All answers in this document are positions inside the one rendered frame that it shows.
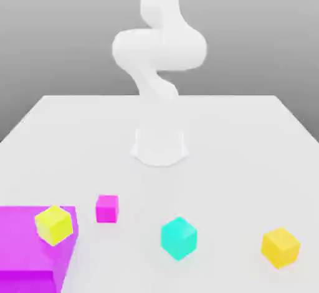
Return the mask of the small cyan cube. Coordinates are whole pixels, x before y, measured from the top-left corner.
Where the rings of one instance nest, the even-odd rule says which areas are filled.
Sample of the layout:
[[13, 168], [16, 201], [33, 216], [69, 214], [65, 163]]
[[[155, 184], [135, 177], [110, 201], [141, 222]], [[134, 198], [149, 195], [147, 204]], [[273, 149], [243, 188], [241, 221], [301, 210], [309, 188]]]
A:
[[197, 244], [197, 229], [181, 216], [161, 227], [161, 247], [177, 261], [191, 254]]

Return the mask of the small magenta cube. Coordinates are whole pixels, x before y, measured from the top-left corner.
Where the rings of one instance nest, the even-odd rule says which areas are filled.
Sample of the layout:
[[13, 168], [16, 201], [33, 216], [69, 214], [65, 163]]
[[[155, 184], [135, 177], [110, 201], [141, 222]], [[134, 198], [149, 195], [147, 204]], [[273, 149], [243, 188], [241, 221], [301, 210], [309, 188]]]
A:
[[116, 223], [119, 212], [118, 195], [99, 195], [95, 205], [97, 223]]

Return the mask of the large magenta box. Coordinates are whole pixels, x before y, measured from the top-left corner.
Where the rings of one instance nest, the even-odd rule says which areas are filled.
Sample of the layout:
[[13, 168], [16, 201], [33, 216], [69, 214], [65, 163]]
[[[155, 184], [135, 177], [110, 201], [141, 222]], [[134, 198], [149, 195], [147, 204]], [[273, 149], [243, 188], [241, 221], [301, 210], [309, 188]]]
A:
[[74, 206], [63, 206], [73, 233], [51, 246], [37, 234], [42, 206], [0, 206], [0, 293], [61, 293], [79, 234]]

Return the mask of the small golden yellow cube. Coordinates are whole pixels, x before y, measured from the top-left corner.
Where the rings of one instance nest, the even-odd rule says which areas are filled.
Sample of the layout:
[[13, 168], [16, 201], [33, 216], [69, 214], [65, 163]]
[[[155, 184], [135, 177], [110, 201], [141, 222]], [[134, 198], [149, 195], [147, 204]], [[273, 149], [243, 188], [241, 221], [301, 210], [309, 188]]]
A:
[[300, 242], [285, 228], [277, 228], [263, 235], [261, 253], [280, 269], [296, 261]]

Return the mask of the small lime yellow cube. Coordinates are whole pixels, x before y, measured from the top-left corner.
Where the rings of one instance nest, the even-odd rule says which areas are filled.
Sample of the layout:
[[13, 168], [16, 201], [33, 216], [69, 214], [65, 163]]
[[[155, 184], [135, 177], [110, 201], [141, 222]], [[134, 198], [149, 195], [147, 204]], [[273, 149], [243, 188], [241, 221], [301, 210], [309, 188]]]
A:
[[51, 246], [73, 233], [70, 213], [58, 206], [51, 206], [36, 215], [35, 224], [39, 237]]

